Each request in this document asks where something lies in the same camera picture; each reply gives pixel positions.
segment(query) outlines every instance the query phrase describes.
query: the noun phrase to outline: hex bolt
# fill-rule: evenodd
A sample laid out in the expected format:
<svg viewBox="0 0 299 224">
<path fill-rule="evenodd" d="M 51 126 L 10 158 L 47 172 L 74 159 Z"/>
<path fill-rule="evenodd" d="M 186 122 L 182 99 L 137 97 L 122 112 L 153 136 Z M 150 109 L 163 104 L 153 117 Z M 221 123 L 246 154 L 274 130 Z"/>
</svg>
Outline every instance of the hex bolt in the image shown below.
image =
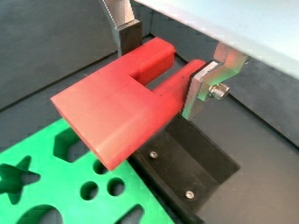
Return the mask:
<svg viewBox="0 0 299 224">
<path fill-rule="evenodd" d="M 210 87 L 210 97 L 214 97 L 217 100 L 222 101 L 230 93 L 230 87 L 221 83 Z"/>
<path fill-rule="evenodd" d="M 151 158 L 158 158 L 158 153 L 157 153 L 155 151 L 151 151 L 151 153 L 150 153 L 150 157 L 151 157 Z"/>
<path fill-rule="evenodd" d="M 194 192 L 193 191 L 186 192 L 186 198 L 190 199 L 190 200 L 194 199 Z"/>
</svg>

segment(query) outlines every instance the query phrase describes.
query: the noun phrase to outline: black metal plate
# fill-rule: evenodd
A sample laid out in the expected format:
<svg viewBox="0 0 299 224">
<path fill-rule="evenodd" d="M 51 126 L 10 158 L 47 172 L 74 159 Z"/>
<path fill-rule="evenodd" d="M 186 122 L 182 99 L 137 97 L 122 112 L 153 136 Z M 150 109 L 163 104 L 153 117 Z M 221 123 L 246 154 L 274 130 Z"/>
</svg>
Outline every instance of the black metal plate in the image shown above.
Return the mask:
<svg viewBox="0 0 299 224">
<path fill-rule="evenodd" d="M 158 158 L 150 157 L 153 151 Z M 181 115 L 138 150 L 131 163 L 187 223 L 202 223 L 194 212 L 239 169 L 218 145 Z M 193 199 L 186 197 L 187 191 L 194 192 Z"/>
</svg>

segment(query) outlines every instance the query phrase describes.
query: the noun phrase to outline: green shape sorter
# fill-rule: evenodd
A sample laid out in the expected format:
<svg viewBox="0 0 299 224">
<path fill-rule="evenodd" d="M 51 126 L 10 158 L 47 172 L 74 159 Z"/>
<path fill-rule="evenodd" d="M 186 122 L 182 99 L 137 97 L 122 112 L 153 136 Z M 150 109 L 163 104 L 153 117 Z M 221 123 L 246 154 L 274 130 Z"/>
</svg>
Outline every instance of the green shape sorter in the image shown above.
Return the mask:
<svg viewBox="0 0 299 224">
<path fill-rule="evenodd" d="M 54 208 L 65 224 L 119 223 L 135 207 L 145 211 L 142 224 L 174 223 L 127 161 L 105 173 L 93 152 L 66 160 L 79 140 L 61 119 L 0 154 L 0 223 L 35 224 Z M 25 183 L 25 173 L 37 180 Z M 122 194 L 117 183 L 125 184 Z"/>
</svg>

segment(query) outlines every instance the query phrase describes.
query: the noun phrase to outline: circular hole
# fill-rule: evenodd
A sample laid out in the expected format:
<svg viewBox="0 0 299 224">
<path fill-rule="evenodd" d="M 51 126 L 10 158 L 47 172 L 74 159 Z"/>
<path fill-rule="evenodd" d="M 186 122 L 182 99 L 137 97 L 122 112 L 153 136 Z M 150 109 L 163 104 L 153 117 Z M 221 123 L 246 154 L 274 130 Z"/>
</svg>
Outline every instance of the circular hole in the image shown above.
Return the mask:
<svg viewBox="0 0 299 224">
<path fill-rule="evenodd" d="M 97 174 L 105 174 L 109 172 L 109 169 L 99 161 L 97 161 L 94 164 L 94 171 Z"/>
<path fill-rule="evenodd" d="M 90 181 L 81 188 L 81 197 L 85 200 L 93 200 L 99 193 L 99 186 L 95 182 Z"/>
<path fill-rule="evenodd" d="M 118 196 L 125 192 L 125 190 L 126 190 L 126 183 L 123 179 L 121 178 L 111 179 L 107 184 L 107 191 L 110 195 Z"/>
<path fill-rule="evenodd" d="M 61 211 L 50 205 L 33 207 L 22 216 L 18 224 L 62 224 L 63 218 Z"/>
</svg>

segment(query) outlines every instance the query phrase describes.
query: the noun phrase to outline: red plastic block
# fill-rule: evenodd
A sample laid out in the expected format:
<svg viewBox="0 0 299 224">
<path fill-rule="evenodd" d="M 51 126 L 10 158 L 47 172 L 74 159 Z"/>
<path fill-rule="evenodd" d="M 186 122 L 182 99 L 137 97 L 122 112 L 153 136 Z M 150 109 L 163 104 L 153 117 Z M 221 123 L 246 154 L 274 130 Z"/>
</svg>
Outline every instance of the red plastic block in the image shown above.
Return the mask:
<svg viewBox="0 0 299 224">
<path fill-rule="evenodd" d="M 174 47 L 155 38 L 51 100 L 105 166 L 114 170 L 183 107 L 193 61 L 151 92 L 143 85 L 174 63 Z"/>
</svg>

